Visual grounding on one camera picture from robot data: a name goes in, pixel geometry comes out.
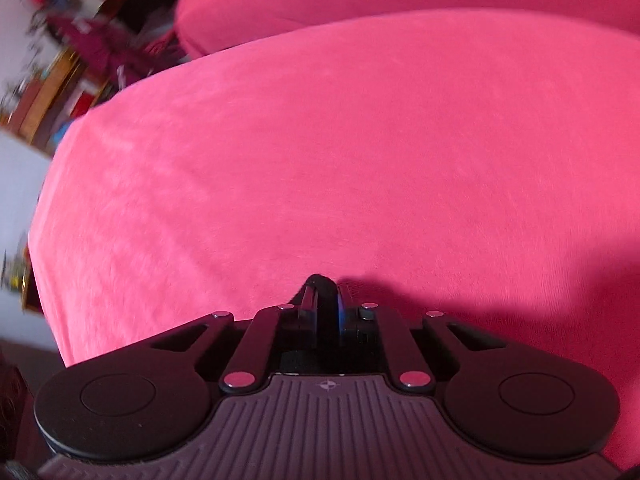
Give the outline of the black pants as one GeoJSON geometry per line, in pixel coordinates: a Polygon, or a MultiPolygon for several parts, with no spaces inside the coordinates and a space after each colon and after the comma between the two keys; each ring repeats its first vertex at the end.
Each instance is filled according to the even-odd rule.
{"type": "Polygon", "coordinates": [[[285,327],[299,355],[298,370],[313,375],[347,374],[355,359],[358,325],[337,284],[312,274],[290,304],[295,320],[285,327]]]}

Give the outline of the wooden shelf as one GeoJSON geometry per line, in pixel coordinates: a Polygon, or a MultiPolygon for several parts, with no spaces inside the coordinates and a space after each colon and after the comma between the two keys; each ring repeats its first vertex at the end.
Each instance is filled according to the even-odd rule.
{"type": "Polygon", "coordinates": [[[34,150],[52,157],[66,128],[88,110],[111,99],[117,89],[71,48],[45,70],[36,70],[2,107],[1,128],[34,150]]]}

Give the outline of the dark red clothes pile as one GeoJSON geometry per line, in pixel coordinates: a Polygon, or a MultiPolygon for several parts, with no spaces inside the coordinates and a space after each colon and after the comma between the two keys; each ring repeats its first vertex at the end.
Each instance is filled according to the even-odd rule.
{"type": "Polygon", "coordinates": [[[110,22],[66,14],[47,14],[44,27],[53,39],[70,47],[93,73],[119,90],[168,70],[186,59],[186,51],[171,29],[146,44],[110,22]]]}

